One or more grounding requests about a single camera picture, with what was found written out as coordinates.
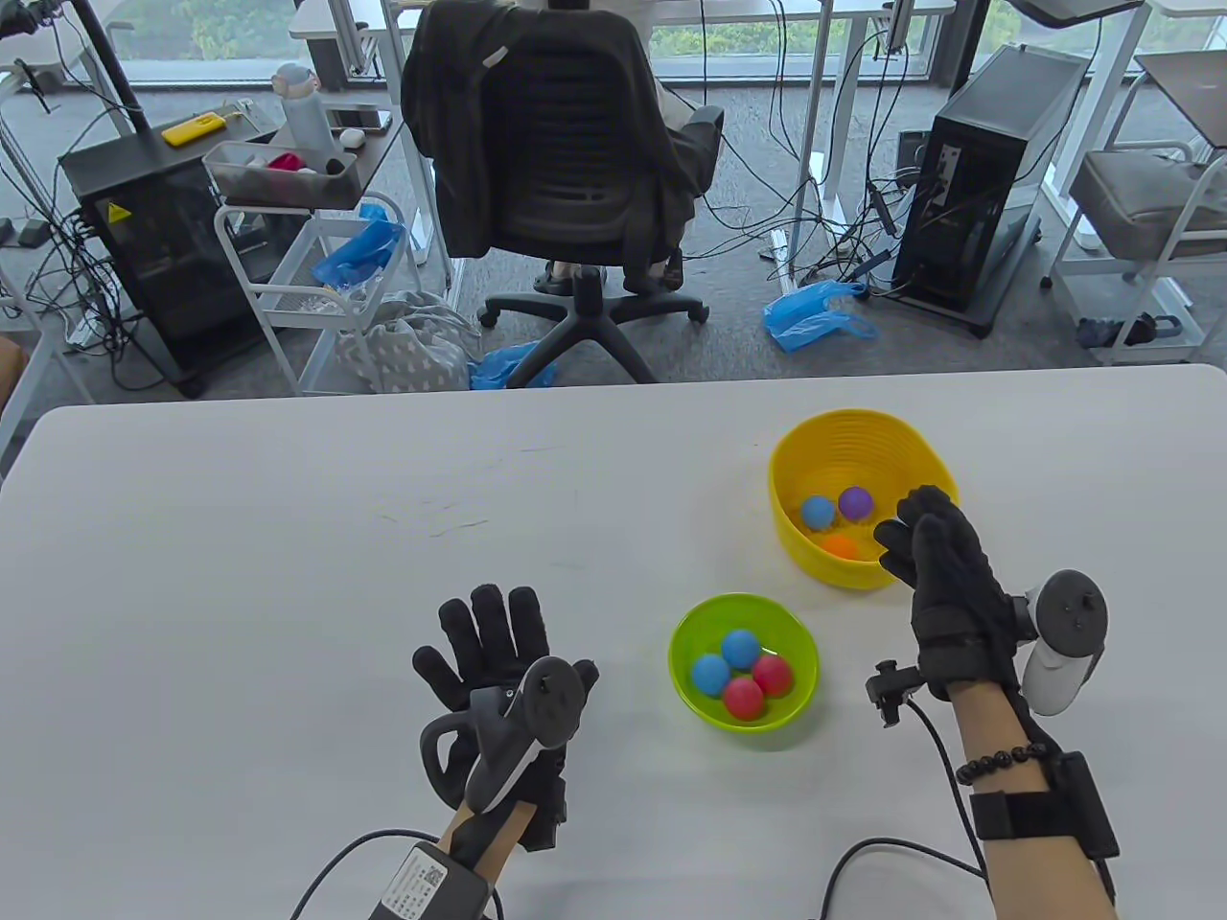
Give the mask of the person's right hand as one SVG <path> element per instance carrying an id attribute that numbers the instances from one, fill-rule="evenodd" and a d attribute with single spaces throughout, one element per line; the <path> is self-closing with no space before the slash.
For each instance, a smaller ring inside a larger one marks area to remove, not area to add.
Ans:
<path id="1" fill-rule="evenodd" d="M 933 696 L 947 702 L 955 686 L 972 683 L 1016 692 L 1015 605 L 955 500 L 937 486 L 912 489 L 872 539 L 882 569 L 913 591 L 917 669 Z"/>

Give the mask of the person's left hand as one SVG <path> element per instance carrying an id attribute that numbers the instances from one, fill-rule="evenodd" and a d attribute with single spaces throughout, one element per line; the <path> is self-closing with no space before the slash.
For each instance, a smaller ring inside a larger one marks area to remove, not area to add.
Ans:
<path id="1" fill-rule="evenodd" d="M 534 588 L 503 594 L 494 584 L 452 597 L 438 611 L 452 656 L 420 646 L 412 667 L 447 711 L 469 709 L 474 691 L 514 689 L 533 662 L 552 656 L 544 611 Z"/>

